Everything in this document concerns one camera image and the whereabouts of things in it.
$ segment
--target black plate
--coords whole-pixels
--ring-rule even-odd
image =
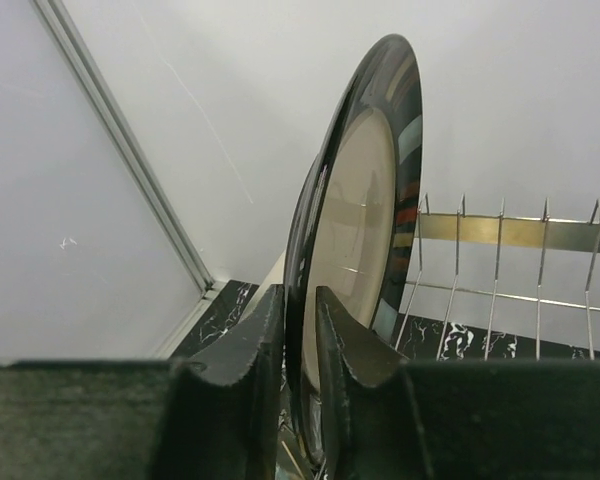
[[[318,280],[336,292],[339,288],[347,290],[343,295],[350,305],[356,305],[352,309],[365,317],[358,321],[388,341],[411,257],[421,162],[422,96],[415,54],[404,38],[389,35],[367,53],[340,100],[320,154],[300,193],[287,245],[284,271],[287,378],[294,427],[314,462],[321,460],[322,449],[319,382],[311,367],[316,365],[311,359],[317,358],[315,333],[312,333],[315,317],[311,314],[312,303],[305,309],[307,298],[313,302],[312,291]],[[355,190],[354,183],[357,193],[364,191],[364,197],[352,203],[348,200]],[[356,217],[357,212],[364,217],[363,223],[359,219],[362,217]],[[353,224],[345,225],[352,219]],[[336,230],[356,234],[353,237],[351,233],[343,233],[342,237],[334,233]],[[347,248],[336,246],[338,238],[345,238],[345,246],[356,253],[343,252]],[[347,262],[364,265],[374,273],[351,268]],[[311,275],[312,265],[315,278]],[[331,267],[333,275],[319,273]],[[348,273],[342,273],[345,270],[351,273],[350,279]],[[337,280],[338,285],[330,285],[331,280]],[[369,297],[366,300],[362,298],[365,295]],[[309,315],[306,326],[305,310]]]

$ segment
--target dish rack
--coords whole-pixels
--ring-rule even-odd
[[[425,195],[418,206],[418,221],[415,229],[414,252],[410,279],[407,281],[404,301],[406,301],[405,320],[398,326],[392,345],[397,348],[404,340],[405,326],[412,315],[414,298],[423,289],[442,290],[448,293],[444,317],[437,319],[442,322],[442,334],[438,341],[436,359],[441,359],[443,344],[449,331],[449,326],[456,321],[452,315],[454,300],[460,292],[490,298],[488,324],[486,325],[485,345],[491,345],[494,335],[494,312],[496,300],[508,299],[516,302],[535,305],[535,357],[540,359],[541,327],[543,326],[543,310],[548,305],[575,309],[582,312],[583,322],[586,321],[586,347],[583,349],[587,358],[596,358],[596,344],[593,335],[592,317],[600,314],[600,306],[592,303],[591,285],[594,278],[596,262],[600,262],[600,202],[596,201],[592,213],[586,221],[554,219],[550,215],[548,199],[544,203],[542,216],[539,218],[509,217],[505,213],[505,202],[502,201],[500,214],[495,216],[474,215],[467,212],[466,197],[462,196],[455,213],[432,213],[429,206],[429,196]],[[427,266],[423,260],[423,251],[430,240],[444,240],[455,243],[454,276],[451,284],[425,282]],[[485,266],[493,273],[490,289],[463,287],[460,285],[461,261],[460,252],[465,243],[486,244],[494,246],[493,263]],[[504,249],[509,247],[525,247],[540,252],[537,264],[535,296],[520,295],[505,291],[501,280],[501,256]],[[580,252],[589,255],[589,268],[586,273],[586,283],[580,299],[563,301],[543,295],[543,281],[546,276],[546,255],[551,250]],[[491,348],[483,346],[484,359],[489,359]]]

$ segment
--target black marble countertop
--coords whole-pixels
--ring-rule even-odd
[[[229,281],[172,356],[190,357],[227,333],[238,323],[257,289],[258,285],[253,283]],[[392,344],[395,344],[405,321],[398,351],[409,359],[434,359],[443,323],[414,316],[405,320],[405,316],[402,315],[396,322]],[[486,342],[485,329],[449,322],[441,359],[484,358]],[[586,348],[547,341],[540,342],[540,352],[542,358],[589,358]],[[491,333],[489,358],[528,359],[535,358],[535,354],[536,342],[532,338],[495,331]],[[595,352],[595,356],[600,359],[600,352]]]

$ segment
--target metal rack bar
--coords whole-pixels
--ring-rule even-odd
[[[455,241],[455,214],[430,213],[421,218],[420,234],[425,239]],[[499,216],[465,215],[461,242],[498,244]],[[542,248],[544,243],[543,218],[505,217],[502,220],[501,244],[514,247]],[[567,250],[591,253],[597,243],[598,232],[589,221],[551,219],[551,236],[546,241],[549,250]]]

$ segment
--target metal rack prong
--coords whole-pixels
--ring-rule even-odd
[[[413,303],[413,297],[416,294],[416,290],[418,289],[418,285],[420,285],[420,279],[422,278],[422,235],[420,232],[420,217],[422,215],[422,202],[425,202],[427,208],[427,215],[430,214],[429,210],[429,196],[425,193],[424,198],[420,200],[418,204],[418,217],[416,221],[416,232],[418,235],[418,276],[416,277],[416,283],[413,286],[413,290],[411,291],[411,295],[409,296],[409,303],[407,303],[407,310],[405,312],[405,321],[402,322],[402,326],[400,327],[400,333],[398,334],[398,339],[396,340],[396,344],[394,348],[397,350],[398,345],[400,345],[400,341],[402,340],[402,335],[404,335],[404,329],[407,326],[407,319],[409,318],[409,310],[411,310],[411,304]]]
[[[544,258],[547,253],[547,237],[549,236],[549,225],[551,217],[549,215],[549,199],[544,200],[544,210],[542,212],[542,223],[544,229],[542,232],[542,252],[540,253],[540,268],[538,271],[538,286],[536,288],[536,360],[540,360],[540,304],[542,303],[542,276],[544,274]]]
[[[424,194],[424,205],[427,207],[427,215],[431,215],[431,209],[429,208],[429,194]]]
[[[600,248],[600,199],[596,200],[596,204],[593,207],[593,213],[589,220],[589,225],[593,226],[593,222],[598,214],[598,233],[596,234],[596,242],[593,245],[591,252],[591,263],[589,264],[589,273],[587,274],[587,284],[584,288],[584,304],[587,312],[587,335],[589,337],[589,358],[595,359],[595,351],[593,349],[593,332],[591,327],[591,305],[589,303],[589,291],[591,289],[591,279],[593,278],[593,269],[596,265],[596,257],[598,255],[598,249]]]
[[[444,345],[445,334],[447,332],[447,325],[449,323],[449,314],[451,313],[451,305],[453,303],[453,296],[456,293],[456,287],[458,286],[458,277],[460,275],[460,220],[467,215],[466,200],[464,193],[460,199],[460,206],[456,213],[456,269],[455,276],[453,278],[453,286],[451,287],[451,294],[449,295],[449,303],[447,304],[447,311],[444,315],[444,323],[442,324],[442,335],[440,335],[440,343],[438,343],[438,353],[436,354],[436,360],[440,360],[442,355],[442,345]]]
[[[500,207],[500,216],[498,218],[498,245],[496,247],[496,270],[493,279],[493,295],[491,295],[491,310],[489,311],[489,326],[487,327],[487,343],[484,346],[484,359],[489,359],[491,345],[491,328],[493,326],[493,312],[496,306],[496,295],[498,292],[498,276],[500,274],[500,251],[502,248],[502,224],[504,223],[504,198]]]

